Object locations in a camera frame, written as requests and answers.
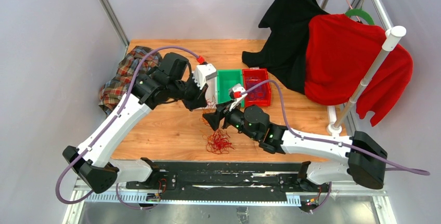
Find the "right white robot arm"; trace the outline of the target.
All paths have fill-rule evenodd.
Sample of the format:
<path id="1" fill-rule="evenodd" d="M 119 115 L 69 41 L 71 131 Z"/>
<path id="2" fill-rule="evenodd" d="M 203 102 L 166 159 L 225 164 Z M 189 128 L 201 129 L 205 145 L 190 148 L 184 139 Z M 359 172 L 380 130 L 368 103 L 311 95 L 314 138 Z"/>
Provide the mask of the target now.
<path id="1" fill-rule="evenodd" d="M 231 108 L 228 102 L 218 104 L 214 112 L 204 113 L 203 118 L 213 130 L 234 127 L 271 154 L 306 154 L 327 159 L 326 162 L 301 164 L 297 184 L 304 191 L 341 181 L 352 181 L 374 190 L 384 186 L 387 153 L 362 131 L 339 137 L 304 133 L 272 123 L 269 115 L 258 106 L 241 110 L 240 107 Z"/>

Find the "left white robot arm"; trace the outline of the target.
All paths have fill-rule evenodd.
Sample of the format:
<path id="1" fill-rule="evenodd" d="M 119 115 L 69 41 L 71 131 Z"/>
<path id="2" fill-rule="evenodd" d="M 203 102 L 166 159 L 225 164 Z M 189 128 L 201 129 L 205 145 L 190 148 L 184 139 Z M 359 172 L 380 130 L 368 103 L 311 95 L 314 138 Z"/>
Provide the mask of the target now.
<path id="1" fill-rule="evenodd" d="M 134 86 L 98 129 L 78 147 L 68 146 L 62 155 L 93 193 L 116 183 L 140 182 L 146 189 L 159 184 L 159 168 L 149 159 L 113 160 L 112 154 L 134 126 L 161 104 L 182 101 L 192 111 L 207 106 L 208 81 L 217 76 L 210 63 L 193 70 L 187 58 L 166 54 L 159 66 L 136 75 Z"/>

